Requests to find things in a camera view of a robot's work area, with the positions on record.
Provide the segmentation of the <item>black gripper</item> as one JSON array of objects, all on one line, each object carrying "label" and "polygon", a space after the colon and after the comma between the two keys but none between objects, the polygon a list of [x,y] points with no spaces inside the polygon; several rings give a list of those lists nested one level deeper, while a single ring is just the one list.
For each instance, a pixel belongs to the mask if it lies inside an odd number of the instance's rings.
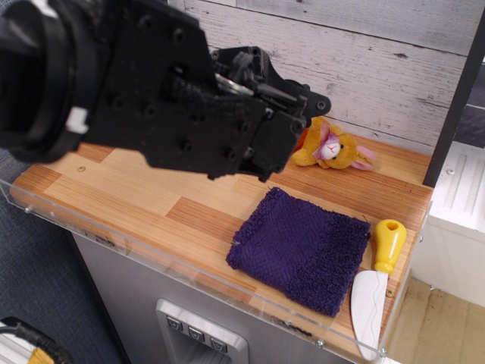
[{"label": "black gripper", "polygon": [[207,174],[283,170],[327,96],[283,79],[259,47],[208,52],[196,19],[157,1],[120,12],[85,141],[140,152],[156,168]]}]

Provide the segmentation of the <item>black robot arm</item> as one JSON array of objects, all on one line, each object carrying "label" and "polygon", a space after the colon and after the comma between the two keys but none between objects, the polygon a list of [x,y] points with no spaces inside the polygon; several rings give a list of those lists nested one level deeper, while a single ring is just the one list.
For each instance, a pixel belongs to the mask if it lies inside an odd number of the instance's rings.
[{"label": "black robot arm", "polygon": [[163,1],[16,1],[1,15],[1,146],[22,162],[91,143],[264,181],[330,108],[258,47],[210,52],[199,22]]}]

